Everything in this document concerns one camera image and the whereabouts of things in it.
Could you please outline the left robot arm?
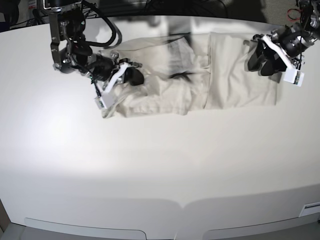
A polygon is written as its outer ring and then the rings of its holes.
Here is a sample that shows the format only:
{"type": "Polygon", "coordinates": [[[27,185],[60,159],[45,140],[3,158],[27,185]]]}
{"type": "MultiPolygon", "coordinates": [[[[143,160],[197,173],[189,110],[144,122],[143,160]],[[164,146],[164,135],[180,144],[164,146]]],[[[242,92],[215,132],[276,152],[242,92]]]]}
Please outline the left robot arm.
{"type": "Polygon", "coordinates": [[[274,29],[269,34],[256,34],[252,40],[257,42],[255,52],[248,60],[250,72],[259,71],[262,76],[272,76],[285,72],[289,67],[281,57],[284,55],[293,68],[300,70],[303,52],[320,39],[320,2],[318,0],[297,0],[294,10],[298,18],[291,18],[294,24],[274,29]],[[281,54],[268,46],[265,38],[280,48],[281,54]]]}

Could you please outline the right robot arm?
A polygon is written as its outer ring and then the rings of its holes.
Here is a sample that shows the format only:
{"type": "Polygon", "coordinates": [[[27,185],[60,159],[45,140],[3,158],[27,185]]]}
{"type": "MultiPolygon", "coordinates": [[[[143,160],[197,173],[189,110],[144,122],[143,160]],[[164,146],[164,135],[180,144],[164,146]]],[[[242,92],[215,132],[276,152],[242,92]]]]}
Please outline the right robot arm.
{"type": "Polygon", "coordinates": [[[112,53],[110,57],[93,52],[93,47],[116,47],[122,42],[122,33],[92,3],[86,0],[41,0],[39,4],[48,15],[50,50],[55,70],[64,74],[78,71],[95,86],[101,82],[104,87],[109,87],[112,77],[115,77],[116,84],[128,83],[139,86],[144,83],[145,78],[139,70],[142,67],[141,63],[128,58],[121,59],[117,52],[112,53]],[[107,24],[111,30],[108,41],[94,42],[86,39],[84,7],[95,12],[107,24]]]}

